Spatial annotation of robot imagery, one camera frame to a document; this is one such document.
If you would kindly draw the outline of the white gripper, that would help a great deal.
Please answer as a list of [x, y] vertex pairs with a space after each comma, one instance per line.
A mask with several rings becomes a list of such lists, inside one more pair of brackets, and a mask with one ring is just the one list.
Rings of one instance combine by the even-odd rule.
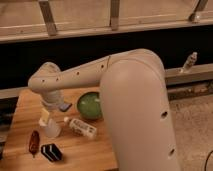
[[[66, 112], [68, 110], [68, 104], [64, 103], [62, 93], [59, 90], [42, 93], [41, 97], [42, 104], [47, 110], [58, 108], [61, 112]], [[50, 113], [45, 108], [41, 110], [41, 117], [39, 120], [41, 126], [46, 126], [50, 119]]]

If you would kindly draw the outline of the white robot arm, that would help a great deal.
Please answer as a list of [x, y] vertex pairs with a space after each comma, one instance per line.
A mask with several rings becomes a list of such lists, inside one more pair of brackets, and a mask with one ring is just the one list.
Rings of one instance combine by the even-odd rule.
[[119, 171], [181, 171], [165, 69], [156, 53], [135, 49], [65, 71], [46, 62], [28, 81], [48, 108], [63, 102], [62, 89], [93, 86]]

